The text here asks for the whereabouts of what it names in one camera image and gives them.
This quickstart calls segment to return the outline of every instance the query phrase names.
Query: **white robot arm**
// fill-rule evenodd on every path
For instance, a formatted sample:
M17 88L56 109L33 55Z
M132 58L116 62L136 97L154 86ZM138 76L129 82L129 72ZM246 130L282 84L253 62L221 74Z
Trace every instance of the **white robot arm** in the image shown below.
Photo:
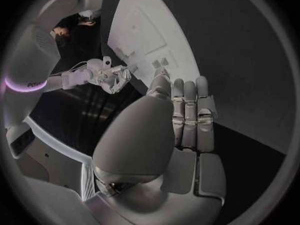
M103 60L91 59L75 71L71 69L61 75L50 76L44 91L68 90L77 85L91 83L102 87L109 94L115 94L130 80L131 74L127 67L122 65L112 67L111 58L105 56Z

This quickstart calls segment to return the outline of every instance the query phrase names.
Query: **robotic hand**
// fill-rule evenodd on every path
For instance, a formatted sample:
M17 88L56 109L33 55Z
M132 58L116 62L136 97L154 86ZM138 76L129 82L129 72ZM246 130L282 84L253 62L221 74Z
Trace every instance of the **robotic hand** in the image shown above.
M66 71L61 76L51 76L47 81L45 92L57 89L72 89L76 85L91 83L102 87L109 93L115 94L131 80L131 74L127 67L119 65L112 67L111 58L108 56L100 59L91 59L86 65L75 71Z

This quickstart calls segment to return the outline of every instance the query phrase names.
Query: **logo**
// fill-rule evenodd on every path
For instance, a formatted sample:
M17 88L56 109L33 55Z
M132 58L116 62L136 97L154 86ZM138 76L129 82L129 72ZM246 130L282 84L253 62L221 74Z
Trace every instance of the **logo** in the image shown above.
M29 82L29 83L27 84L27 88L34 88L34 87L36 87L36 86L38 86L38 85L41 85L42 83L43 83L42 81Z

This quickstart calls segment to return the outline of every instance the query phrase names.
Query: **white panel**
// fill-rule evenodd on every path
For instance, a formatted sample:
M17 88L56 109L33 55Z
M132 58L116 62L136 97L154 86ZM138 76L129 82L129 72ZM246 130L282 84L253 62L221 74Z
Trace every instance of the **white panel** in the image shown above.
M162 0L120 0L108 45L127 65L137 68L133 74L147 87L160 66L172 82L195 81L200 76L187 38Z

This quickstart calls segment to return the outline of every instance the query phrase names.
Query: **glowing purple light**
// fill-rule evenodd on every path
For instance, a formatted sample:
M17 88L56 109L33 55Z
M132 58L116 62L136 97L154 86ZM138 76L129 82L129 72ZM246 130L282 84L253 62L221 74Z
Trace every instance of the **glowing purple light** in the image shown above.
M43 87L46 86L47 84L47 80L44 81L43 83L41 83L40 85L34 86L34 87L22 87L19 85L15 85L12 82L10 82L7 78L5 78L5 84L6 86L8 86L11 90L14 90L16 92L20 92L20 93L30 93L30 92L34 92L37 90L42 89Z

